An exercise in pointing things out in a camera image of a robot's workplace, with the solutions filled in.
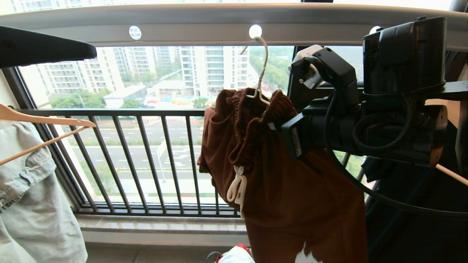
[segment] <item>balcony railing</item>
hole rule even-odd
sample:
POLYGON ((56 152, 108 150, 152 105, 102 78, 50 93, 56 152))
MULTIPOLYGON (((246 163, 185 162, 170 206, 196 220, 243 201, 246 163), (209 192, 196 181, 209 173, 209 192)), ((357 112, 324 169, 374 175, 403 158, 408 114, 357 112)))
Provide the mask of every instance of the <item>balcony railing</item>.
MULTIPOLYGON (((77 199, 76 213, 239 217, 219 198, 211 176, 197 172, 203 110, 21 111, 36 116, 89 119, 97 124, 92 130, 51 146, 57 165, 65 173, 59 176, 66 177, 62 182, 71 189, 66 191, 69 195, 77 193, 71 195, 77 199)), ((38 128, 46 131, 44 140, 68 130, 44 124, 38 128)), ((345 166, 350 158, 362 158, 348 153, 341 156, 345 166)), ((354 168, 353 173, 363 179, 362 170, 354 168)))

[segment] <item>wooden hanger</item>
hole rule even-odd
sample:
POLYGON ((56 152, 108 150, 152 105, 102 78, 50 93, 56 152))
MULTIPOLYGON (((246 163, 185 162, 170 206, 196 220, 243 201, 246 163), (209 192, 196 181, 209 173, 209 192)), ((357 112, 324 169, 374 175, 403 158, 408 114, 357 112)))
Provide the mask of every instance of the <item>wooden hanger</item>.
POLYGON ((31 123, 43 123, 43 124, 58 124, 58 125, 73 125, 73 126, 82 126, 79 129, 74 131, 67 132, 61 136, 48 140, 40 145, 34 146, 29 148, 21 153, 15 154, 11 157, 6 158, 3 161, 0 161, 0 165, 3 165, 9 161, 12 161, 18 157, 21 157, 27 153, 33 152, 39 148, 42 148, 46 145, 59 141, 65 137, 73 135, 77 132, 80 132, 84 129, 89 127, 96 127, 96 124, 87 120, 77 120, 77 119, 69 119, 69 118, 51 118, 51 117, 40 117, 40 116, 33 116, 24 113, 20 113, 16 110, 10 109, 9 107, 0 104, 0 120, 3 121, 13 121, 13 122, 31 122, 31 123))

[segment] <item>white drawstring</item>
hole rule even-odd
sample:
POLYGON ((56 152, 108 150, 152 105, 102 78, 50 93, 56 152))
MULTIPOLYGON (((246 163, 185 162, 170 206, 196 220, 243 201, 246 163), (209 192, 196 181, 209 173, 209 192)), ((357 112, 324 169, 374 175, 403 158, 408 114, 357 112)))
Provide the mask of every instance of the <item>white drawstring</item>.
POLYGON ((235 178, 227 190, 227 200, 241 206, 241 218, 244 218, 244 198, 247 188, 247 178, 244 175, 244 166, 234 165, 235 178))

